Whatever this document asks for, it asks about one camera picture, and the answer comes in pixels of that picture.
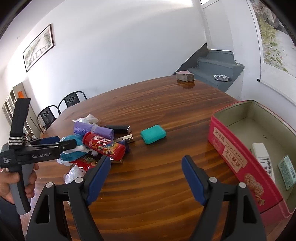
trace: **wooden table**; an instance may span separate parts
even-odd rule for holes
[[[188,240],[203,207],[193,198],[181,170],[181,158],[190,155],[209,176],[223,183],[238,183],[207,141],[212,113],[235,102],[197,80],[186,83],[175,76],[158,78],[109,91],[66,109],[44,137],[72,134],[72,120],[88,114],[103,124],[130,125],[135,140],[130,144],[131,153],[124,163],[111,166],[97,201],[89,207],[95,223],[106,241]],[[166,130],[167,137],[146,145],[140,132],[156,124]],[[40,163],[32,207],[45,183],[63,183],[63,174],[69,169],[55,161]],[[71,236],[79,240],[67,203],[65,211]],[[221,236],[226,212],[224,204],[214,240]],[[24,232],[31,213],[22,216]]]

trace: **staircase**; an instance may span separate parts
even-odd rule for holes
[[[244,66],[234,61],[233,52],[224,50],[209,50],[206,57],[200,57],[198,67],[189,68],[195,79],[209,84],[223,92],[226,92],[237,77],[244,70]],[[229,81],[223,82],[214,79],[214,74],[222,74],[229,77]]]

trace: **red candy tube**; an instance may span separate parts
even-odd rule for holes
[[[126,147],[124,145],[108,140],[91,132],[88,132],[84,135],[82,142],[89,148],[103,155],[112,157],[115,161],[119,161],[126,151]]]

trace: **purple garbage bag roll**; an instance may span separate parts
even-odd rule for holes
[[[114,139],[114,130],[97,126],[97,125],[90,125],[83,122],[75,122],[74,124],[74,133],[78,135],[84,136],[86,133],[92,132],[94,134],[100,135],[105,137],[111,141]]]

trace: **brown box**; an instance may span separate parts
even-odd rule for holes
[[[176,72],[176,76],[177,76],[177,80],[181,80],[181,81],[193,81],[194,80],[194,75],[193,73],[187,71],[180,71],[180,72]]]

